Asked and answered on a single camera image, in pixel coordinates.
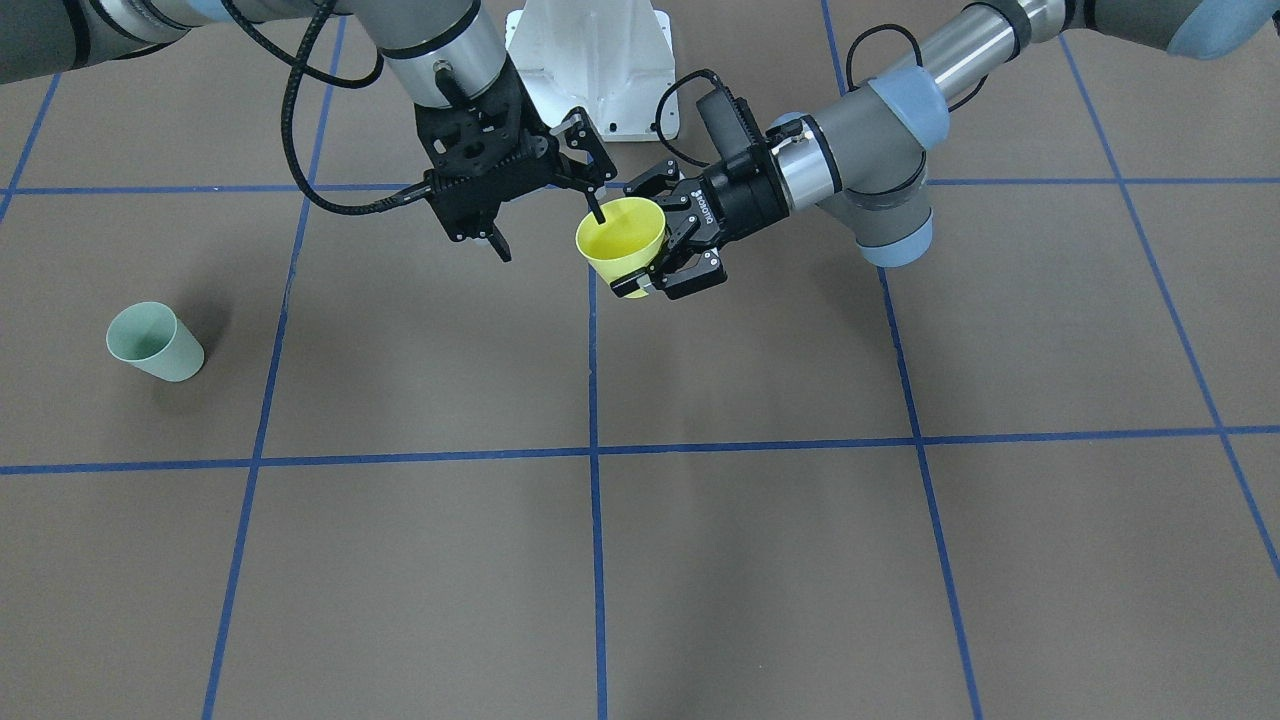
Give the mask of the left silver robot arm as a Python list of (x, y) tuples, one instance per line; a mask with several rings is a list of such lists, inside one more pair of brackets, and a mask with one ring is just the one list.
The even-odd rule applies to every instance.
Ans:
[[(1001, 67), (1071, 29), (1213, 60), (1277, 19), (1275, 1), (973, 1), (927, 38), (899, 24), (910, 51), (856, 79), (814, 113), (760, 126), (712, 70), (698, 113), (718, 160), (682, 177), (675, 161), (632, 179), (620, 200), (579, 227), (576, 245), (621, 299), (676, 300), (723, 283), (722, 250), (809, 208), (855, 238), (874, 266), (915, 261), (932, 245), (928, 156), (954, 114)], [(609, 210), (622, 215), (612, 219)]]

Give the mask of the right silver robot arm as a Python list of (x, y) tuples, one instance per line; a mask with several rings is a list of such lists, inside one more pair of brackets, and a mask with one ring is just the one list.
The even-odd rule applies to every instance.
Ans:
[[(375, 49), (360, 77), (312, 63), (320, 33), (351, 17)], [(474, 240), (511, 259), (497, 227), (504, 204), (545, 187), (581, 193), (588, 219), (608, 220), (602, 192), (616, 168), (581, 108), (543, 120), (500, 33), (479, 1), (5, 1), (4, 83), (127, 61), (170, 47), (196, 29), (228, 24), (289, 73), (279, 133), (302, 195), (342, 217), (369, 217), (426, 202), (454, 242)], [(421, 181), (370, 202), (324, 197), (302, 168), (294, 137), (301, 87), (315, 79), (357, 90), (393, 76), (413, 108), (428, 155)]]

